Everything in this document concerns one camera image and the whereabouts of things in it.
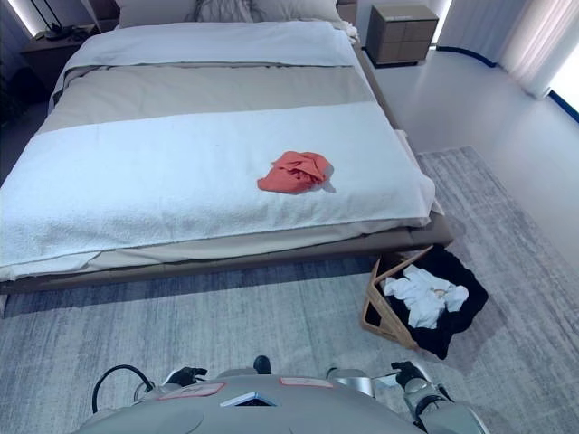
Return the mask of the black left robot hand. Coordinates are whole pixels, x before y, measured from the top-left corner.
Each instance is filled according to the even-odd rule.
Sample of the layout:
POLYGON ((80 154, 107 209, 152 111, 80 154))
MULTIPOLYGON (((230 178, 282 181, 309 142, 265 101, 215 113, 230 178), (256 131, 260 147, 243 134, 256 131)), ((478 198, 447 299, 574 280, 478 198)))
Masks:
POLYGON ((165 384, 177 384, 181 387, 186 387, 198 382, 204 382, 206 375, 207 370, 205 368, 186 366, 173 370, 165 379, 165 384))

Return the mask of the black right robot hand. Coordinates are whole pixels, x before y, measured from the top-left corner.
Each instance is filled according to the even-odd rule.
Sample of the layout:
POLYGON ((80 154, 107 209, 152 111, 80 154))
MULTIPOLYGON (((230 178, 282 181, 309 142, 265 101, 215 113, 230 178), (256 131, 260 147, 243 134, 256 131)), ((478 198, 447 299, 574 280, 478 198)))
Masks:
POLYGON ((391 368, 396 371, 395 380, 403 389, 412 379, 425 379, 422 371, 410 361, 391 363, 391 368))

